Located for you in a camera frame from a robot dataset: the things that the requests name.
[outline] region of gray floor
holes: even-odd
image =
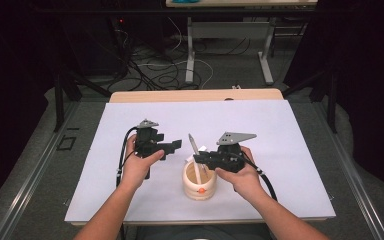
[[[197,62],[195,70],[202,78],[204,89],[227,89],[239,84],[242,88],[264,88],[263,75],[257,60],[256,51],[259,43],[252,41],[249,49],[241,55],[216,56],[208,53],[226,53],[234,48],[241,40],[202,40],[196,44]],[[299,38],[278,39],[275,56],[269,59],[269,64],[276,80],[273,87],[283,90],[283,77],[288,69]],[[246,48],[241,45],[236,52]],[[173,51],[172,56],[185,56],[180,51]],[[154,58],[139,63],[164,64]],[[150,77],[157,76],[164,71],[150,70],[145,66],[144,73]],[[178,80],[183,85],[184,71],[180,70]],[[106,83],[106,78],[96,78],[94,81]],[[134,87],[136,80],[123,80],[111,86],[111,91],[123,91]],[[68,119],[66,125],[58,134],[53,134],[55,112],[53,90],[47,93],[50,100],[36,131],[32,135],[25,151],[20,156],[14,170],[0,191],[0,239],[69,239],[78,228],[63,221],[68,201],[74,193],[79,179],[83,162],[93,140],[105,102],[88,88],[81,87],[84,98],[79,103],[66,102]],[[141,85],[138,90],[146,90]],[[312,224],[325,232],[332,239],[377,239],[373,236],[373,229],[368,224],[367,216],[361,211],[361,202],[356,201],[356,193],[350,188],[350,179],[344,177],[343,164],[338,160],[338,150],[333,147],[333,140],[320,117],[320,109],[324,103],[310,103],[308,93],[310,89],[303,89],[288,97],[297,121],[306,139],[309,150],[320,172],[327,191],[334,197],[332,204],[337,217],[324,222]],[[337,128],[341,146],[347,156],[352,155],[352,129],[347,114],[340,106],[337,107]],[[64,137],[75,138],[71,151],[51,148],[53,144],[61,143]],[[378,214],[384,227],[384,184],[369,173],[356,166],[365,191],[370,197],[375,213]],[[26,179],[36,184],[28,185]],[[29,192],[32,195],[22,198],[20,193]]]

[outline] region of desk leg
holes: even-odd
[[[188,62],[186,65],[186,83],[193,83],[193,68],[195,63],[195,52],[193,51],[192,19],[188,17]]]
[[[276,26],[276,18],[271,18],[269,27],[267,29],[267,37],[264,42],[264,50],[263,52],[258,52],[258,57],[260,59],[261,69],[263,70],[264,80],[267,85],[273,85],[273,77],[270,72],[269,63],[267,62],[267,55],[270,51],[270,43],[273,39],[274,28]]]

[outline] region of hand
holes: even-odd
[[[254,162],[249,148],[241,146],[241,150],[250,158],[249,160]],[[257,174],[257,171],[249,164],[245,164],[245,167],[237,173],[225,171],[221,168],[216,168],[215,171],[219,177],[232,183],[233,188],[247,201],[250,201],[257,192],[261,191],[264,195],[268,196],[261,186],[260,177]]]
[[[140,158],[135,155],[136,134],[129,137],[126,144],[126,156],[129,156],[124,163],[123,176],[120,185],[127,186],[133,190],[138,189],[149,171],[149,168],[156,161],[164,156],[164,150],[159,150],[147,158]]]

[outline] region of black cable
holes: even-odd
[[[129,153],[126,157],[124,157],[124,150],[126,148],[127,138],[129,137],[129,134],[133,130],[137,130],[137,129],[138,129],[137,127],[130,128],[129,131],[127,131],[127,133],[126,133],[126,136],[124,137],[123,147],[121,148],[120,163],[118,164],[118,169],[117,169],[116,186],[118,186],[118,184],[120,184],[120,178],[121,178],[121,173],[123,172],[124,163],[135,152],[135,151],[133,151],[133,152]]]
[[[277,201],[277,196],[276,196],[276,193],[274,191],[274,188],[269,180],[269,178],[266,176],[266,174],[263,172],[263,170],[261,170],[257,165],[255,165],[248,157],[248,155],[246,155],[245,152],[242,151],[242,154],[245,155],[246,158],[242,157],[242,156],[239,156],[239,155],[236,155],[234,153],[231,153],[233,156],[245,161],[246,163],[248,163],[249,165],[251,165],[258,173],[258,175],[260,175],[260,177],[263,179],[263,181],[266,183],[267,185],[267,188],[269,189],[269,192],[270,192],[270,195],[271,197]]]

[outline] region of table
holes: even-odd
[[[281,204],[307,220],[334,217],[328,194],[288,106],[276,89],[114,93],[101,118],[65,221],[85,224],[114,191],[122,139],[126,129],[143,117],[159,122],[157,129],[165,134],[165,142],[184,136],[183,146],[151,167],[150,179],[144,181],[130,205],[126,225],[262,222],[258,212],[221,179],[217,180],[216,194],[209,200],[195,201],[183,193],[181,169],[184,160],[193,153],[186,140],[187,132],[194,135],[198,146],[212,150],[224,127],[236,132],[255,132],[257,139],[260,136],[259,141],[249,140],[244,145],[253,149],[257,165],[264,166]],[[195,116],[201,111],[205,117],[193,121],[186,114]],[[247,111],[253,111],[252,118],[241,117]],[[230,121],[220,124],[224,119]],[[237,124],[238,119],[248,122]],[[259,121],[262,126],[256,128]],[[276,145],[281,143],[290,151],[285,152],[283,147],[279,150]],[[289,167],[284,167],[286,159]]]
[[[202,7],[275,7],[275,6],[297,6],[316,5],[317,0],[200,0],[197,3],[173,3],[166,0],[167,7],[174,8],[202,8]],[[258,52],[258,58],[263,70],[264,80],[267,85],[274,83],[267,62],[276,18],[270,18],[268,22],[193,22],[188,17],[188,60],[186,71],[186,83],[193,82],[193,69],[195,52],[193,50],[194,38],[250,38],[264,39],[263,51]]]

